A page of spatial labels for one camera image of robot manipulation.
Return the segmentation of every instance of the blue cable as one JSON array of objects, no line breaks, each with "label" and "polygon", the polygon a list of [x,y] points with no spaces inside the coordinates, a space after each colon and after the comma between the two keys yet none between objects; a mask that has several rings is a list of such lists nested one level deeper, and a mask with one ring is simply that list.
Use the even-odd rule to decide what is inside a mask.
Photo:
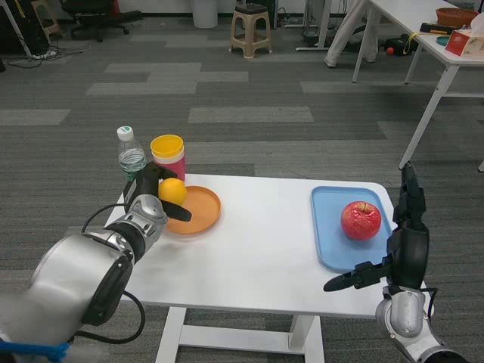
[{"label": "blue cable", "polygon": [[0,352],[41,355],[52,363],[62,363],[62,359],[66,357],[68,349],[69,344],[67,343],[59,346],[37,346],[35,344],[0,342]]}]

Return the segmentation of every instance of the office chair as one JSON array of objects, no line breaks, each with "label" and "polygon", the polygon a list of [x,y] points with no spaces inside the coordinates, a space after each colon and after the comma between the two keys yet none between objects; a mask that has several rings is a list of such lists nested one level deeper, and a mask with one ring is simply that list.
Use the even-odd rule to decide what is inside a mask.
[{"label": "office chair", "polygon": [[78,31],[93,29],[98,42],[102,42],[101,29],[119,28],[129,34],[121,23],[141,20],[140,11],[129,11],[112,15],[114,0],[60,0],[62,10],[68,13],[80,25],[70,30],[73,39],[78,39]]}]

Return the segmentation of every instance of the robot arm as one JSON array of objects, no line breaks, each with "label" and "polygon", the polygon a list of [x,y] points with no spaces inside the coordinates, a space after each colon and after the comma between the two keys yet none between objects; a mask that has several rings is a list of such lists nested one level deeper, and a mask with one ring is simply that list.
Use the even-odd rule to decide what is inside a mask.
[{"label": "robot arm", "polygon": [[[63,238],[44,255],[27,290],[2,294],[1,340],[57,346],[84,324],[108,321],[133,265],[160,238],[168,218],[191,218],[186,209],[157,197],[159,179],[173,176],[149,163],[126,186],[124,216],[100,231]],[[32,361],[21,355],[15,358]]]},{"label": "robot arm", "polygon": [[376,311],[377,323],[410,363],[468,363],[452,351],[432,331],[431,311],[424,311],[424,281],[429,254],[429,231],[422,222],[426,210],[424,190],[419,187],[413,166],[402,170],[399,205],[393,221],[398,228],[386,242],[387,256],[382,263],[364,262],[355,270],[324,285],[324,291],[355,286],[361,289],[386,277],[383,301]]}]

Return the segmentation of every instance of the pink cup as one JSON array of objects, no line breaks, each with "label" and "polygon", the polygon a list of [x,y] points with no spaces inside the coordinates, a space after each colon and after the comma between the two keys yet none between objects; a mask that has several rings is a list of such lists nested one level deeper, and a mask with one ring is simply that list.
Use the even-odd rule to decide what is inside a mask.
[{"label": "pink cup", "polygon": [[153,159],[157,165],[173,170],[176,172],[178,179],[185,181],[185,173],[187,172],[187,165],[185,164],[185,151],[182,151],[182,153],[177,157],[168,159],[157,157],[155,154],[153,154]]},{"label": "pink cup", "polygon": [[150,148],[157,165],[173,170],[178,179],[185,181],[187,166],[182,138],[177,135],[159,136],[151,142]]}]

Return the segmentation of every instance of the wall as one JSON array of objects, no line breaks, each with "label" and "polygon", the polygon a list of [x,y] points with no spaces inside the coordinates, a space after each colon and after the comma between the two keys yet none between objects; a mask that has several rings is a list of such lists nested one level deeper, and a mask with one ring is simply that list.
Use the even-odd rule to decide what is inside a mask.
[{"label": "wall", "polygon": [[[196,0],[118,0],[121,11],[140,10],[143,13],[191,13],[191,2]],[[58,0],[48,0],[49,6],[58,15],[59,19],[70,19],[65,14]],[[331,12],[338,12],[340,0],[333,0]],[[235,0],[219,0],[219,12],[231,13],[234,10]],[[279,0],[279,8],[285,8],[288,13],[302,14],[305,0]]]}]

